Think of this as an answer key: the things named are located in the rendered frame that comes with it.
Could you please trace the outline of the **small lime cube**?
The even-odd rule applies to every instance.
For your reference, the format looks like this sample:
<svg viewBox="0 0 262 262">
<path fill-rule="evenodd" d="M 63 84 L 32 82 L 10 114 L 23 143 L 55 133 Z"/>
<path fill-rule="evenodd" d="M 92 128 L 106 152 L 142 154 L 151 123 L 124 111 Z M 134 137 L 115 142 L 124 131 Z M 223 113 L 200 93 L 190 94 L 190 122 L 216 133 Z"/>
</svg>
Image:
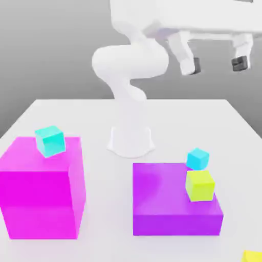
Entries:
<svg viewBox="0 0 262 262">
<path fill-rule="evenodd" d="M 215 181 L 208 170 L 189 170 L 185 188 L 191 202 L 212 201 Z"/>
</svg>

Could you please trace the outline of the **large magenta box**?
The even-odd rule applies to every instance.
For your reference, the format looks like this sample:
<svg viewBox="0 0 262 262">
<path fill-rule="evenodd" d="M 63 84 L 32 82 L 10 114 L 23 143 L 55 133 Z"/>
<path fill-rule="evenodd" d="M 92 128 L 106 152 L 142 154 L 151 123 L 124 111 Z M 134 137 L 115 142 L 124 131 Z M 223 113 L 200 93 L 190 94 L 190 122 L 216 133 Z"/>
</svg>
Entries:
<svg viewBox="0 0 262 262">
<path fill-rule="evenodd" d="M 0 210 L 11 239 L 77 239 L 86 203 L 81 140 L 45 158 L 33 137 L 0 157 Z"/>
</svg>

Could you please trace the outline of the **small cyan cube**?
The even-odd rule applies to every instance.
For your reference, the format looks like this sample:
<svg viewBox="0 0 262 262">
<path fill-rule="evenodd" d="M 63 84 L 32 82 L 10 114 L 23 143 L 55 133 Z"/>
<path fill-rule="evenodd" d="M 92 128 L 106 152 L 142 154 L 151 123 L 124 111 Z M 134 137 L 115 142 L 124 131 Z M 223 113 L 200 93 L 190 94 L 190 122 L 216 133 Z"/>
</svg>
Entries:
<svg viewBox="0 0 262 262">
<path fill-rule="evenodd" d="M 193 170 L 203 170 L 209 162 L 209 153 L 195 148 L 187 154 L 186 166 Z"/>
</svg>

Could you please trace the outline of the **large purple box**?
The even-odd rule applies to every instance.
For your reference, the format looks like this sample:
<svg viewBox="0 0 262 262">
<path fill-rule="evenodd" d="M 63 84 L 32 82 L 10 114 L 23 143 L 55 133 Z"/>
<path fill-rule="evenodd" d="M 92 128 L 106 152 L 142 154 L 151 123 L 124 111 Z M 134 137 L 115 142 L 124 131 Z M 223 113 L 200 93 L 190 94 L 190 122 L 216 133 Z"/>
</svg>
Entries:
<svg viewBox="0 0 262 262">
<path fill-rule="evenodd" d="M 192 202 L 184 163 L 133 164 L 134 236 L 216 236 L 223 212 L 217 198 Z"/>
</svg>

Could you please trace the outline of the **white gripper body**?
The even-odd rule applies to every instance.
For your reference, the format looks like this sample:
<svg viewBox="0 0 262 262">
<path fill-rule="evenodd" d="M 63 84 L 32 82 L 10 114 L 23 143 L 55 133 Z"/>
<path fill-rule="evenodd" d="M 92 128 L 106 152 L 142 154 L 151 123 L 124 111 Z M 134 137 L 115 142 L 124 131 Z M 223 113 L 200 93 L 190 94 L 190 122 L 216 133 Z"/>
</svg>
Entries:
<svg viewBox="0 0 262 262">
<path fill-rule="evenodd" d="M 148 37 L 178 31 L 262 37 L 262 0 L 155 0 Z"/>
</svg>

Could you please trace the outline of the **yellow cube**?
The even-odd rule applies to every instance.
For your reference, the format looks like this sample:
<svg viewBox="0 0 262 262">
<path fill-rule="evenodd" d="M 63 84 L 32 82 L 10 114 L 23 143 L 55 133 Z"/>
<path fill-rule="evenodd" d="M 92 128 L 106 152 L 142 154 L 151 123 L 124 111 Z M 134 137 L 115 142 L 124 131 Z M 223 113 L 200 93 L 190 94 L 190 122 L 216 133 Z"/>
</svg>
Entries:
<svg viewBox="0 0 262 262">
<path fill-rule="evenodd" d="M 262 262 L 262 252 L 244 250 L 241 262 Z"/>
</svg>

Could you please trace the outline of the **small teal cube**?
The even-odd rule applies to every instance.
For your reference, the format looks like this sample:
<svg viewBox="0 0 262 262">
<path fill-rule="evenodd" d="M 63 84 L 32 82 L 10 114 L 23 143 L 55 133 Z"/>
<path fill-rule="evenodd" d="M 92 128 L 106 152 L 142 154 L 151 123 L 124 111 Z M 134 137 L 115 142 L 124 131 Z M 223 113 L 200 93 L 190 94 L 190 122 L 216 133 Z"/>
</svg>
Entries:
<svg viewBox="0 0 262 262">
<path fill-rule="evenodd" d="M 63 132 L 57 126 L 48 126 L 35 131 L 36 146 L 45 157 L 65 152 L 66 145 Z"/>
</svg>

